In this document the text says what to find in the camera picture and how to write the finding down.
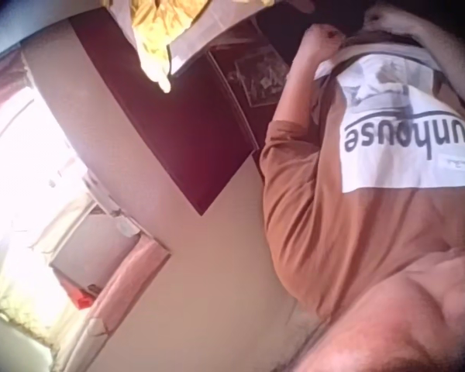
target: beige wall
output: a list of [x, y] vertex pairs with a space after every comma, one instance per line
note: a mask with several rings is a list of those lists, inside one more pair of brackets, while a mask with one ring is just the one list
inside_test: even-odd
[[273, 271], [251, 158], [200, 216], [139, 138], [68, 23], [30, 40], [25, 57], [81, 158], [173, 253], [90, 372], [264, 371], [290, 354], [312, 320], [296, 310]]

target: t-shirt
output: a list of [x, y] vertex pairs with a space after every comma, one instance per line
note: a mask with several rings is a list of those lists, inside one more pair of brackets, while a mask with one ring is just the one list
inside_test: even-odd
[[429, 253], [465, 249], [465, 108], [449, 82], [417, 47], [341, 54], [319, 68], [309, 131], [272, 122], [260, 158], [274, 268], [327, 322]]

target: sleeve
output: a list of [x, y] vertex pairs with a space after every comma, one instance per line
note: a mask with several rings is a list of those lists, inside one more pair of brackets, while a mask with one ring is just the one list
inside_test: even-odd
[[299, 246], [313, 213], [319, 147], [307, 129], [292, 122], [272, 122], [260, 155], [265, 178], [264, 223], [274, 265]]

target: fist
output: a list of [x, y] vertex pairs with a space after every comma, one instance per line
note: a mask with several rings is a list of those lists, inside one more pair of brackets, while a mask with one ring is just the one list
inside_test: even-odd
[[344, 39], [345, 36], [336, 27], [313, 25], [305, 31], [296, 58], [320, 64], [338, 51]]
[[365, 13], [363, 29], [386, 31], [394, 35], [413, 36], [421, 19], [388, 4], [378, 4]]

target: white print patch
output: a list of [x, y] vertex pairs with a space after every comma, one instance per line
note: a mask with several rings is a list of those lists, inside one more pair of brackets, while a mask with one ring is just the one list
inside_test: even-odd
[[465, 186], [465, 121], [432, 95], [432, 70], [367, 56], [338, 76], [343, 192]]

